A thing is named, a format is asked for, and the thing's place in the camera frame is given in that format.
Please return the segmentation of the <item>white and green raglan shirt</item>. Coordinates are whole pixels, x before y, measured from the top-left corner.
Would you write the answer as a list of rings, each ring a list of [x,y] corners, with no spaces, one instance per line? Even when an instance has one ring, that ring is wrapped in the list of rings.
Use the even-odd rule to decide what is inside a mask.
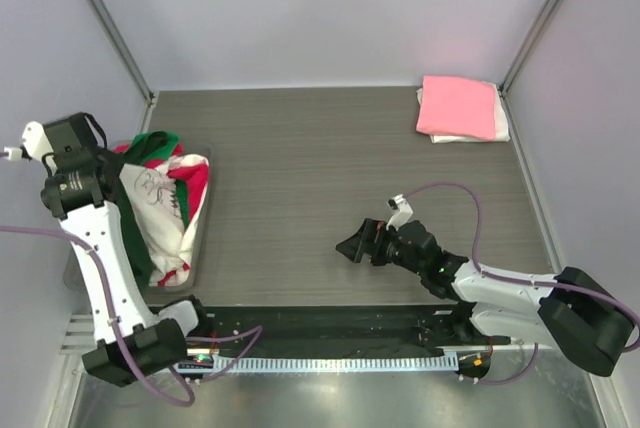
[[[151,286],[187,282],[209,174],[209,161],[196,154],[123,167],[120,180],[153,262]]]

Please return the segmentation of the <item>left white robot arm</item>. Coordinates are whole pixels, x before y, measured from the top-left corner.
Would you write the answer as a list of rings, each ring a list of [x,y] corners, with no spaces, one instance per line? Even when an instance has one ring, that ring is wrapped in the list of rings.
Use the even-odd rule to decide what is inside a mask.
[[[125,235],[134,218],[119,175],[121,157],[107,147],[104,130],[84,112],[43,127],[48,142],[38,159],[47,178],[41,199],[74,251],[93,312],[96,347],[83,355],[85,370],[118,387],[169,368],[187,357],[187,344],[205,345],[213,323],[193,295],[152,312],[140,291],[149,254],[129,254],[143,243]]]

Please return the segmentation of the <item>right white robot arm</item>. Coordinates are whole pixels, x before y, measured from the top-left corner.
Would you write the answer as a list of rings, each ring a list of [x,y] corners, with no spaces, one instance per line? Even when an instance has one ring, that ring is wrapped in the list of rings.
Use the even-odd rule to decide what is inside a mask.
[[[450,327],[462,343],[481,336],[537,343],[600,377],[613,373],[639,324],[578,268],[535,275],[486,267],[441,248],[418,221],[394,228],[367,218],[336,250],[353,263],[367,257],[374,266],[399,266],[432,295],[455,301],[462,312]]]

